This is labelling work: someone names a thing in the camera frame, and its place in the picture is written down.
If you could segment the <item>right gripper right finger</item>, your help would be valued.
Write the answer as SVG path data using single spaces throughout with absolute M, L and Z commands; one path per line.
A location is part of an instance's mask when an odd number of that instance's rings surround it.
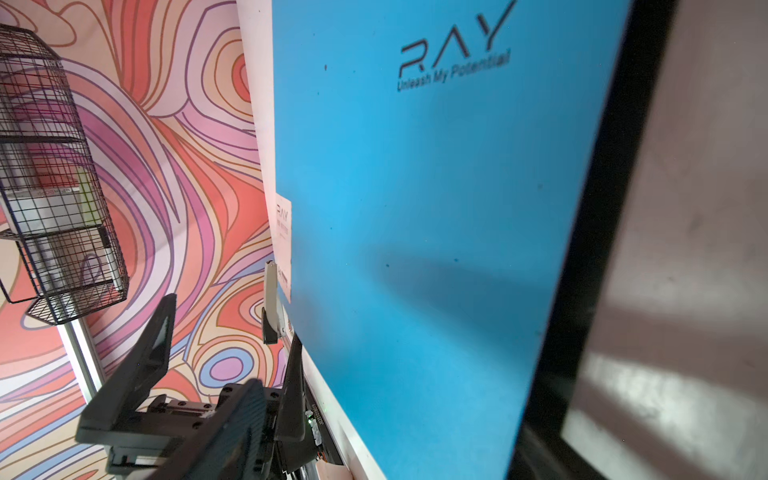
M 286 368 L 275 426 L 275 439 L 282 442 L 298 442 L 304 439 L 305 394 L 303 374 L 303 344 L 294 335 Z

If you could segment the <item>blue file folder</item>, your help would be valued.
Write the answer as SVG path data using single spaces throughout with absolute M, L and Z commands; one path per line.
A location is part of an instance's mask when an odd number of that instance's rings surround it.
M 670 1 L 277 1 L 288 316 L 388 479 L 507 475 L 606 106 Z

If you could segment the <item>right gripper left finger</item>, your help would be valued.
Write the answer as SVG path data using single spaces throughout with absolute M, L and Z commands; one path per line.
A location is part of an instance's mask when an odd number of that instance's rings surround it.
M 75 439 L 104 444 L 106 434 L 126 422 L 168 372 L 177 296 L 168 294 L 157 305 L 136 344 L 112 376 L 83 409 Z

